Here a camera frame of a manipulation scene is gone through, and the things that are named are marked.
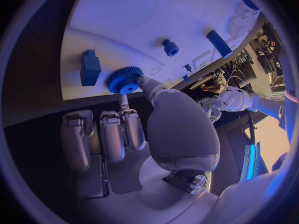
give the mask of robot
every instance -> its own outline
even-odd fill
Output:
[[[78,173],[77,197],[92,223],[99,218],[106,223],[179,223],[179,214],[191,204],[207,202],[210,174],[220,159],[213,122],[221,111],[261,111],[285,128],[283,102],[235,87],[196,102],[141,73],[121,77],[113,86],[123,93],[120,111],[104,111],[96,122],[91,111],[72,112],[64,116],[61,128],[66,160]],[[148,143],[125,94],[138,87],[154,107]]]

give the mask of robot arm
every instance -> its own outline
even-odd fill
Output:
[[[203,98],[198,101],[198,104],[212,122],[221,117],[221,111],[235,112],[248,109],[254,112],[260,111],[276,118],[280,122],[280,127],[285,129],[284,102],[265,99],[236,87],[229,86],[218,96]]]

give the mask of white robotic arm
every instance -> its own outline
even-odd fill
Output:
[[[276,118],[280,122],[280,127],[285,129],[284,102],[265,99],[236,87],[229,86],[218,96],[203,98],[198,101],[198,104],[212,122],[221,117],[221,111],[235,112],[248,109],[254,112],[260,111]]]

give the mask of blue light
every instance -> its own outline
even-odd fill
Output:
[[[249,181],[253,178],[255,155],[256,155],[255,149],[256,149],[256,147],[254,144],[250,146],[249,163],[248,163],[246,181]]]

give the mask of blue gear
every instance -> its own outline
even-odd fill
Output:
[[[129,66],[113,72],[107,80],[111,93],[127,95],[138,89],[137,78],[144,76],[139,67]]]

